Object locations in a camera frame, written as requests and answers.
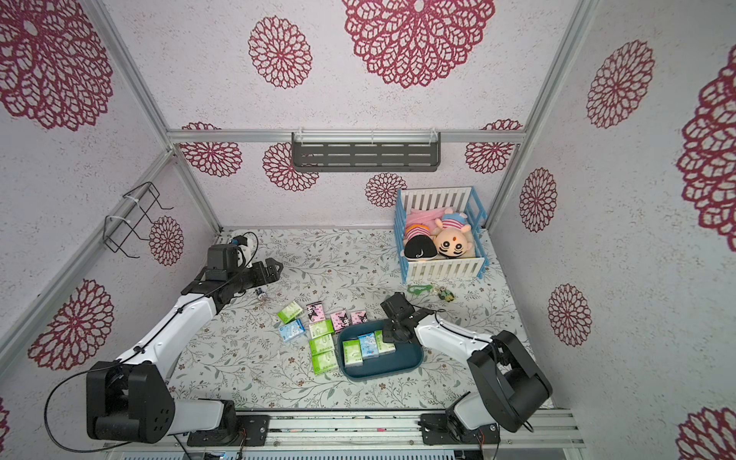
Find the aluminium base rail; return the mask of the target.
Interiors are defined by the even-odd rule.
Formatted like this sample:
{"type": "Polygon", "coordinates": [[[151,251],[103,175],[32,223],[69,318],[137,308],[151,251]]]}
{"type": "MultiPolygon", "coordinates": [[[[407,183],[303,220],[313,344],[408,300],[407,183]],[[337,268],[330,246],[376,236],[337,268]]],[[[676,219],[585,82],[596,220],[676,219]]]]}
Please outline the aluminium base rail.
{"type": "Polygon", "coordinates": [[[421,410],[274,411],[262,446],[197,448],[186,438],[129,445],[107,459],[590,459],[576,420],[566,409],[542,409],[528,429],[492,429],[465,444],[443,437],[431,445],[421,410]]]}

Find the dark teal storage box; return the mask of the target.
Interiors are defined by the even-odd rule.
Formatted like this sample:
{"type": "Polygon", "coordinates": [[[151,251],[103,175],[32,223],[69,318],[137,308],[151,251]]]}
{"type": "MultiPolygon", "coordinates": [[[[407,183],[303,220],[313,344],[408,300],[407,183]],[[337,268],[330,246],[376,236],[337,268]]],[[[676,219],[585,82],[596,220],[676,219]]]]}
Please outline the dark teal storage box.
{"type": "Polygon", "coordinates": [[[381,319],[352,325],[335,336],[335,355],[339,369],[350,381],[368,381],[411,372],[423,363],[425,356],[420,345],[399,343],[392,353],[368,358],[360,365],[345,365],[342,343],[358,339],[360,335],[381,331],[384,322],[385,319],[381,319]]]}

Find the pink plush doll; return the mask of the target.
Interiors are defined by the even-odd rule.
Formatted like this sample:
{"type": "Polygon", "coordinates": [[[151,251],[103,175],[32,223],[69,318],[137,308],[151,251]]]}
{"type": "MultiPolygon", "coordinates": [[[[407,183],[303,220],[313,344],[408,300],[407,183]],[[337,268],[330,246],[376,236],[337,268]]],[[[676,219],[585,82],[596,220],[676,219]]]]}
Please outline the pink plush doll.
{"type": "Polygon", "coordinates": [[[436,235],[439,229],[435,220],[442,218],[446,214],[454,211],[452,207],[436,208],[432,210],[419,210],[412,208],[406,216],[406,226],[404,230],[408,230],[415,225],[425,226],[429,230],[430,235],[436,235]]]}

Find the pink kuromi pack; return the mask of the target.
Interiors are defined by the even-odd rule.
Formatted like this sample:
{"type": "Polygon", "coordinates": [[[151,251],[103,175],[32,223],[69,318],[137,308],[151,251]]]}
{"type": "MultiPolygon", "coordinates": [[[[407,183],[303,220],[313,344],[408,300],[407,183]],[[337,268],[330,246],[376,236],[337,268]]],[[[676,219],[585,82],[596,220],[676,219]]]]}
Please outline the pink kuromi pack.
{"type": "Polygon", "coordinates": [[[310,324],[324,321],[326,319],[324,305],[321,301],[307,305],[307,316],[310,324]]]}
{"type": "Polygon", "coordinates": [[[351,325],[350,315],[345,310],[330,315],[333,331],[337,334],[351,325]]]}
{"type": "Polygon", "coordinates": [[[358,325],[368,321],[368,313],[366,310],[359,310],[358,312],[352,312],[350,315],[351,324],[358,325]]]}

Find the small figurine keychain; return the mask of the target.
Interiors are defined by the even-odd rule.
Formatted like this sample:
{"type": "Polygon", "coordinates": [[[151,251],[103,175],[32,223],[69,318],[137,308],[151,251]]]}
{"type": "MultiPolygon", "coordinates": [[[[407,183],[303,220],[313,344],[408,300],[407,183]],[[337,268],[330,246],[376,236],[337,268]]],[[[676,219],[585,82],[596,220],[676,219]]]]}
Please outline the small figurine keychain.
{"type": "Polygon", "coordinates": [[[449,289],[445,289],[444,287],[438,289],[437,296],[440,300],[448,303],[454,301],[455,299],[454,294],[449,289]]]}

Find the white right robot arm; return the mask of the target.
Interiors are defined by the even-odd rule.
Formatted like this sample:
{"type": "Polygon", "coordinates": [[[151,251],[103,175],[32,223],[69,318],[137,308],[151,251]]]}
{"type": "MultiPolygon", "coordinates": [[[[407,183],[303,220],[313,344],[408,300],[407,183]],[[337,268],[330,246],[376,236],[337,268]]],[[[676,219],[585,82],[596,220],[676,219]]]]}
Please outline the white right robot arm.
{"type": "Polygon", "coordinates": [[[464,329],[444,320],[438,310],[414,306],[400,292],[381,302],[381,308],[390,342],[416,344],[469,368],[475,390],[446,410],[447,430],[454,440],[492,424],[510,432],[534,430],[529,419],[553,388],[516,335],[464,329]]]}

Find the black-haired plush doll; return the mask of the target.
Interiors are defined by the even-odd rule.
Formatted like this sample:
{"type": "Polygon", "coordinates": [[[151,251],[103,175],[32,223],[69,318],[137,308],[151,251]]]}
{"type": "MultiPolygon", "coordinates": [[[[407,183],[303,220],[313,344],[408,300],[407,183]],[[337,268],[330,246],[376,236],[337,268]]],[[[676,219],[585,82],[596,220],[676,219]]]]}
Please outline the black-haired plush doll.
{"type": "Polygon", "coordinates": [[[452,212],[435,220],[436,235],[422,225],[404,230],[402,243],[404,257],[411,262],[435,259],[460,259],[471,256],[473,250],[472,226],[465,213],[452,212]]]}

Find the green tissue pack bottom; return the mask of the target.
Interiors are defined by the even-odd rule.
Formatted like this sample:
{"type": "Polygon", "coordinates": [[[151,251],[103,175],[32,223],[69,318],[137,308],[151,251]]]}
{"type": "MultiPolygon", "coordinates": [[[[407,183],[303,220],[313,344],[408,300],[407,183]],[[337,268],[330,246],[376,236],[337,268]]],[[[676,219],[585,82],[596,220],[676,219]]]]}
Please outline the green tissue pack bottom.
{"type": "Polygon", "coordinates": [[[334,350],[312,355],[312,370],[319,376],[339,368],[337,355],[334,350]]]}

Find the blue tissue pack top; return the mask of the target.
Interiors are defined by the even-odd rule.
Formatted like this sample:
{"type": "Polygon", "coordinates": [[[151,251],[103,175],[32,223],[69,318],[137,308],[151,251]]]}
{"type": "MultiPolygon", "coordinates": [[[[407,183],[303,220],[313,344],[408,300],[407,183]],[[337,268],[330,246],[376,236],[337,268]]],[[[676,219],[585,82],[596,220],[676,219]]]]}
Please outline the blue tissue pack top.
{"type": "Polygon", "coordinates": [[[377,358],[380,355],[377,337],[374,332],[360,335],[358,337],[358,343],[360,343],[360,352],[363,360],[377,358]]]}

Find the blue tissue pack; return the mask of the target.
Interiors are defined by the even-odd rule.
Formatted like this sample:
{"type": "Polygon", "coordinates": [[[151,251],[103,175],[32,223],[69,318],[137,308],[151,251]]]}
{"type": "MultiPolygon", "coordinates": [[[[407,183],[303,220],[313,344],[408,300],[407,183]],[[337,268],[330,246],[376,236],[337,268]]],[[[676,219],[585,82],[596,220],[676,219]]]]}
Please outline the blue tissue pack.
{"type": "Polygon", "coordinates": [[[300,319],[295,319],[279,328],[280,337],[284,342],[290,342],[305,333],[305,327],[300,319]]]}
{"type": "Polygon", "coordinates": [[[377,337],[374,332],[360,335],[358,337],[358,343],[360,343],[360,352],[363,360],[377,358],[380,355],[377,337]]]}

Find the green tissue pack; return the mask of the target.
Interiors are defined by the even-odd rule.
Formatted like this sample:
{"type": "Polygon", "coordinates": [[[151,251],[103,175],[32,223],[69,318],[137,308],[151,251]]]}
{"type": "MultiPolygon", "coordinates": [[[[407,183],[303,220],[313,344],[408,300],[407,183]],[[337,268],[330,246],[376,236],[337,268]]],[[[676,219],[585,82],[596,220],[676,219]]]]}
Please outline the green tissue pack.
{"type": "Polygon", "coordinates": [[[383,337],[383,331],[377,330],[374,333],[377,350],[380,356],[392,354],[396,352],[396,346],[393,343],[386,342],[383,337]]]}
{"type": "Polygon", "coordinates": [[[312,355],[312,370],[319,376],[339,368],[337,355],[334,350],[312,355]]]}
{"type": "Polygon", "coordinates": [[[334,336],[329,333],[329,335],[322,335],[321,337],[313,338],[309,341],[309,345],[310,354],[313,357],[331,352],[335,350],[334,336]]]}
{"type": "Polygon", "coordinates": [[[335,332],[331,319],[311,323],[309,329],[312,339],[325,337],[325,335],[331,335],[335,332]]]}
{"type": "Polygon", "coordinates": [[[287,304],[280,312],[278,312],[277,316],[279,320],[284,324],[289,324],[291,321],[299,318],[303,312],[303,307],[296,301],[292,301],[291,303],[287,304]]]}
{"type": "Polygon", "coordinates": [[[346,340],[342,343],[343,363],[346,367],[361,366],[363,364],[360,341],[346,340]]]}

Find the blue white toy crib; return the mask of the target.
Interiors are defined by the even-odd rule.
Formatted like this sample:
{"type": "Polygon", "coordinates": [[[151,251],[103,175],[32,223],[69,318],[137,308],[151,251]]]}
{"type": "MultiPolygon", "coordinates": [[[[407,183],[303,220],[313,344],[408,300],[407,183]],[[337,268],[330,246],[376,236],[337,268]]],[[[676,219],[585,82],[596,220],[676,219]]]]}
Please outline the blue white toy crib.
{"type": "Polygon", "coordinates": [[[481,279],[487,214],[473,187],[400,190],[394,234],[402,281],[481,279]]]}

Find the grey wall shelf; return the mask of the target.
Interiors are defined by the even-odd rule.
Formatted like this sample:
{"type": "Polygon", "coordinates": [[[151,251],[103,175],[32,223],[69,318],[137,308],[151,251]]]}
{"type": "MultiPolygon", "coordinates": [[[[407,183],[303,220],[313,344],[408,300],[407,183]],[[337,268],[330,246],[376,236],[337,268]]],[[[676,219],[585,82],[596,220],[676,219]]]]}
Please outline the grey wall shelf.
{"type": "Polygon", "coordinates": [[[291,162],[301,173],[433,173],[441,134],[291,134],[291,162]]]}

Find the blue tissue pack left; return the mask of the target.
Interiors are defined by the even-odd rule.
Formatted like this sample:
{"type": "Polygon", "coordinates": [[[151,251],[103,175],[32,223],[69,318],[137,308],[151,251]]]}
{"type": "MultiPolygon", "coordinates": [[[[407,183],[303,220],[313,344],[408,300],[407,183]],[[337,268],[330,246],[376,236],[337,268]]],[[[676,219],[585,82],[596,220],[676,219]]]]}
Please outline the blue tissue pack left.
{"type": "Polygon", "coordinates": [[[295,319],[279,328],[280,337],[284,342],[290,342],[305,333],[305,327],[300,319],[295,319]]]}

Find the green tissue pack top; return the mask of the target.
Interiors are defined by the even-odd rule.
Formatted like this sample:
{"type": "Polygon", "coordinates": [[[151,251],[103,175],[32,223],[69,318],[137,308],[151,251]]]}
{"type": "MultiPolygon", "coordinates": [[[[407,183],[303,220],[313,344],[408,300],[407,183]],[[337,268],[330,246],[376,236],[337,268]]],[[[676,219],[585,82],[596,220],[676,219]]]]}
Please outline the green tissue pack top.
{"type": "Polygon", "coordinates": [[[396,352],[396,346],[393,343],[386,342],[383,337],[383,331],[377,330],[374,333],[377,350],[380,356],[392,354],[396,352]]]}

